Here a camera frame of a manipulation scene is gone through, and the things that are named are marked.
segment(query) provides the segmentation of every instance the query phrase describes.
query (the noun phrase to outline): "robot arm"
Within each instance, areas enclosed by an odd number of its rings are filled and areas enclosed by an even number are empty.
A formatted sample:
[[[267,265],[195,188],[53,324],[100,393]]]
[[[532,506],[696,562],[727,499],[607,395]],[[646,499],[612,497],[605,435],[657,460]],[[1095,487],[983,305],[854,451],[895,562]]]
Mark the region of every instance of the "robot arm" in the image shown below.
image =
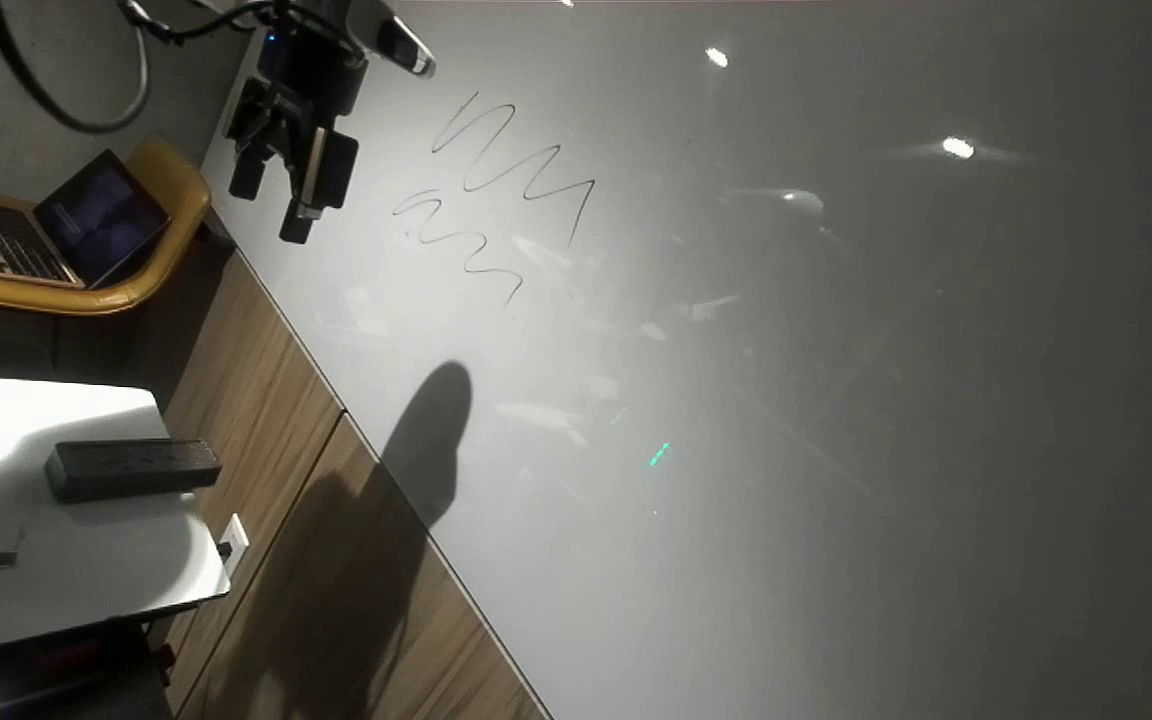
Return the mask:
[[[69,127],[75,132],[114,132],[142,108],[146,97],[146,57],[142,37],[182,42],[214,29],[258,32],[257,74],[246,74],[236,115],[227,119],[227,139],[236,139],[236,171],[227,192],[253,201],[258,192],[262,158],[285,156],[293,201],[279,236],[293,242],[309,238],[311,218],[322,207],[338,207],[347,196],[356,139],[334,132],[334,115],[347,115],[369,50],[408,69],[413,74],[430,74],[434,58],[419,37],[382,0],[195,0],[214,13],[201,29],[168,29],[139,0],[121,0],[139,50],[139,89],[121,111],[121,119],[93,125],[69,115],[31,74],[15,48],[15,37],[0,13],[0,50],[15,80]]]

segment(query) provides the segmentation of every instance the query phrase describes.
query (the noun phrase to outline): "white surface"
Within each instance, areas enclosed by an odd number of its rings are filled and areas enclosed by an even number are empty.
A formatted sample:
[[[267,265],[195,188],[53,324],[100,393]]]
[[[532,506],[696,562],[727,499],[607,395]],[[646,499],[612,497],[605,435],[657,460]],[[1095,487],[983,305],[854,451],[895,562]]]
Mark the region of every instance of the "white surface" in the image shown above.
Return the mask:
[[[1152,715],[1152,5],[399,15],[309,246],[206,175],[375,446],[471,371],[434,541],[554,715]]]
[[[218,593],[214,542],[175,497],[54,502],[46,490],[54,439],[142,435],[162,435],[162,418],[139,389],[0,379],[0,512],[22,516],[15,562],[0,569],[0,645]]]

